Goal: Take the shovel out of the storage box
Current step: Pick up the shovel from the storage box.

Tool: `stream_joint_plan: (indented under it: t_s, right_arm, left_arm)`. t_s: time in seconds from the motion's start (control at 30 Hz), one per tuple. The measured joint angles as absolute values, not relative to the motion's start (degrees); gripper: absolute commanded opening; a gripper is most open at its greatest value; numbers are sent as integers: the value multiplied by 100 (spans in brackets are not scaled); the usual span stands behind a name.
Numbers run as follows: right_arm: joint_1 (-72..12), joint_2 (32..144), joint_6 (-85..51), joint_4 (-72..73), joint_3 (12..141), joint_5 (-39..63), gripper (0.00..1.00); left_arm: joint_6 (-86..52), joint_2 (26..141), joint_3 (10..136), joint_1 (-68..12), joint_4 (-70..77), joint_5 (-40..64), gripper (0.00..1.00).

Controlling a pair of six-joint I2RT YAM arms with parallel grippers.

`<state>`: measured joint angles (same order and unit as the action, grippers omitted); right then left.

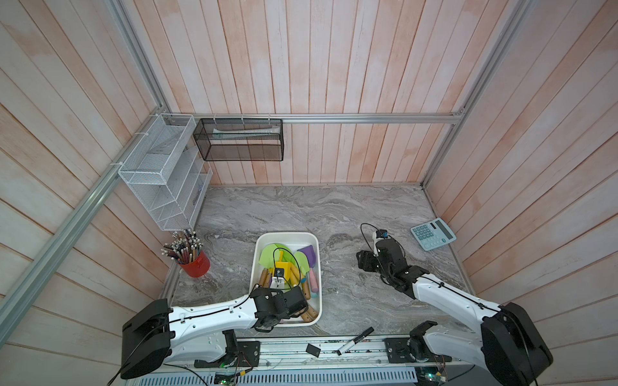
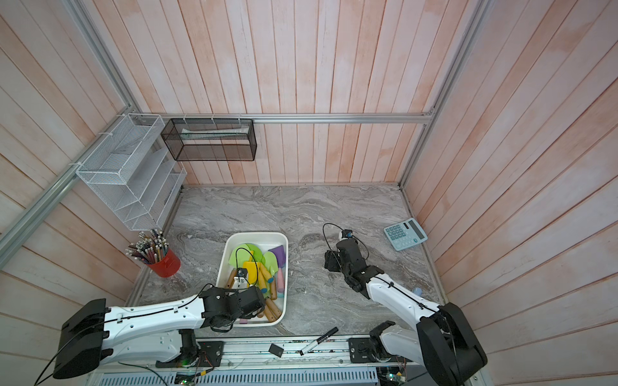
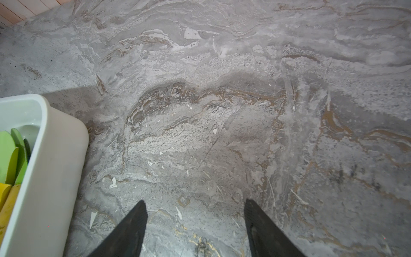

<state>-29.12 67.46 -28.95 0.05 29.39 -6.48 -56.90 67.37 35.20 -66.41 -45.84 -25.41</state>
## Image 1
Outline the yellow square shovel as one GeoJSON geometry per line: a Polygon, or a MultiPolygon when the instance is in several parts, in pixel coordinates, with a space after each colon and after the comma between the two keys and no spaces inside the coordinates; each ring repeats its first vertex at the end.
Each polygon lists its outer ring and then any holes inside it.
{"type": "Polygon", "coordinates": [[[292,286],[296,286],[300,283],[301,274],[296,264],[290,262],[275,262],[273,278],[282,278],[285,282],[289,282],[292,286]]]}

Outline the green shovel wooden handle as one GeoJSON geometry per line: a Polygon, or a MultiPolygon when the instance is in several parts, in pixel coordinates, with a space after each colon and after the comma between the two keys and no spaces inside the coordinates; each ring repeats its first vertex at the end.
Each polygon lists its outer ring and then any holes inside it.
{"type": "Polygon", "coordinates": [[[315,310],[311,305],[307,306],[307,310],[300,315],[304,323],[313,323],[319,317],[319,312],[315,310]]]}

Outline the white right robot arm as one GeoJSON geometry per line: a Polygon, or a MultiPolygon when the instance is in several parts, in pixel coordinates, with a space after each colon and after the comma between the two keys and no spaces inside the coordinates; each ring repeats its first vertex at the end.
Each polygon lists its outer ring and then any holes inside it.
{"type": "Polygon", "coordinates": [[[393,238],[378,238],[357,253],[361,270],[378,273],[387,286],[442,310],[468,329],[451,331],[428,320],[410,331],[407,360],[427,362],[440,355],[488,371],[502,385],[530,385],[554,357],[523,307],[500,305],[450,286],[423,267],[408,264],[393,238]]]}

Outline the white plastic storage box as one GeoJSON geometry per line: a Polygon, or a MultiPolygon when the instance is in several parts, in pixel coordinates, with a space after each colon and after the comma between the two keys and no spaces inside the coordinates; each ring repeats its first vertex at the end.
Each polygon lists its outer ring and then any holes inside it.
{"type": "Polygon", "coordinates": [[[311,233],[265,233],[257,240],[249,284],[260,331],[311,326],[323,311],[320,248],[311,233]]]}

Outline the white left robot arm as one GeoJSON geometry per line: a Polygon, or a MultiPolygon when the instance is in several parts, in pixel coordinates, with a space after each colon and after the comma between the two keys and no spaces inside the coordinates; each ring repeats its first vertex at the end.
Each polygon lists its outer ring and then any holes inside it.
{"type": "Polygon", "coordinates": [[[268,333],[308,309],[299,287],[282,291],[257,285],[238,299],[199,307],[170,307],[167,299],[154,300],[122,327],[117,376],[135,379],[188,360],[223,362],[237,355],[236,330],[268,333]]]}

